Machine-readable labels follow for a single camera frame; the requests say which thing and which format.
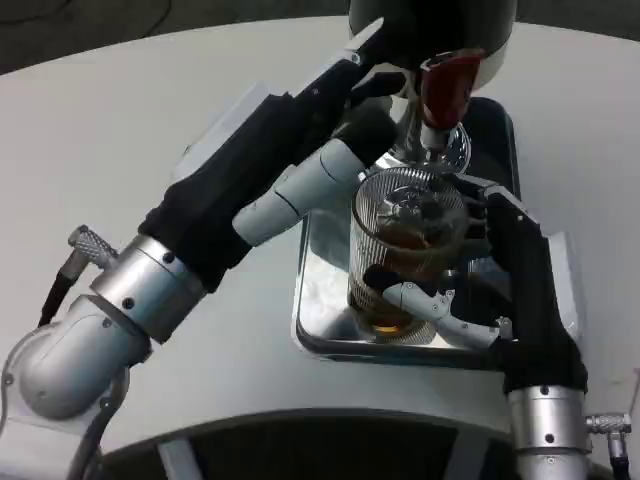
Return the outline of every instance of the metal tray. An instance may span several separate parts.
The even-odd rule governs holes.
[[[472,140],[467,172],[495,180],[519,196],[513,127],[502,106],[474,98],[463,124]],[[486,354],[452,346],[437,334],[433,338],[429,327],[402,337],[381,338],[362,326],[357,312],[347,304],[353,191],[346,191],[304,221],[293,312],[294,332],[302,346],[336,360],[491,369]],[[495,272],[487,259],[466,274],[491,280],[501,272]]]

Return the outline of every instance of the knurled connector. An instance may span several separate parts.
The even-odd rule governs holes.
[[[118,259],[118,252],[86,225],[74,230],[69,245],[102,270],[112,267]]]

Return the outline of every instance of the dark floor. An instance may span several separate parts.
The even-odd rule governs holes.
[[[338,15],[345,13],[346,3],[347,0],[3,0],[0,74],[145,35],[250,20]],[[640,40],[638,0],[520,0],[518,17],[524,22]]]

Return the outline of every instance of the black robot arm segment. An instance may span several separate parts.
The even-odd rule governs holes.
[[[492,347],[505,373],[505,392],[537,385],[586,392],[580,350],[558,310],[549,238],[504,187],[467,175],[449,175],[447,180],[486,204],[493,257],[511,277],[517,341],[499,339]]]
[[[376,52],[383,25],[380,20],[360,32],[295,96],[247,95],[235,109],[239,126],[167,190],[139,233],[164,245],[207,291],[215,291],[251,248],[234,230],[233,218],[288,165],[298,165],[329,139],[353,87],[381,60]]]

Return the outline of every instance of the metal connector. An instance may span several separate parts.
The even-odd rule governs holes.
[[[605,435],[609,433],[631,433],[631,416],[628,413],[599,413],[588,415],[585,424],[589,433]]]
[[[113,267],[118,259],[118,252],[86,225],[79,226],[69,236],[69,246],[101,270]]]

